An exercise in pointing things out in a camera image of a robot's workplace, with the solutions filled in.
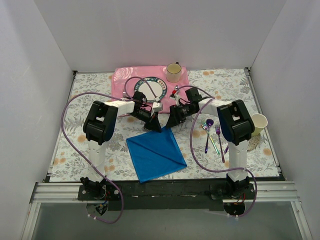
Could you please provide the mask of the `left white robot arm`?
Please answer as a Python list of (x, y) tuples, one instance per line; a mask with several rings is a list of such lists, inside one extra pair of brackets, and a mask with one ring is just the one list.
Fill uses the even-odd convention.
[(88, 141), (88, 160), (91, 169), (86, 177), (80, 179), (84, 190), (95, 200), (103, 199), (107, 194), (105, 187), (106, 145), (112, 138), (117, 118), (130, 115), (144, 122), (144, 128), (160, 133), (161, 125), (158, 114), (163, 110), (161, 102), (153, 103), (150, 110), (145, 109), (146, 96), (135, 92), (132, 99), (115, 100), (111, 102), (94, 101), (83, 125), (83, 131)]

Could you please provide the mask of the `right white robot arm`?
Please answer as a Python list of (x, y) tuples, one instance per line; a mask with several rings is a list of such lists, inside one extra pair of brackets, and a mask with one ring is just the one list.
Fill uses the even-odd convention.
[(176, 87), (170, 97), (175, 105), (169, 107), (169, 118), (166, 128), (182, 124), (192, 115), (208, 114), (219, 120), (220, 131), (228, 143), (229, 168), (226, 172), (226, 183), (216, 194), (226, 194), (237, 199), (250, 186), (249, 171), (247, 170), (247, 149), (255, 126), (242, 100), (221, 101), (213, 97), (202, 97), (197, 87), (185, 91), (187, 103), (180, 103), (179, 90)]

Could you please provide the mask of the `blue satin napkin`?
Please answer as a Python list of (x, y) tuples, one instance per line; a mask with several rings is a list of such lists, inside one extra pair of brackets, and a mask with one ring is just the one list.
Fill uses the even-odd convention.
[(145, 183), (187, 167), (170, 128), (149, 131), (126, 139), (129, 154), (140, 183)]

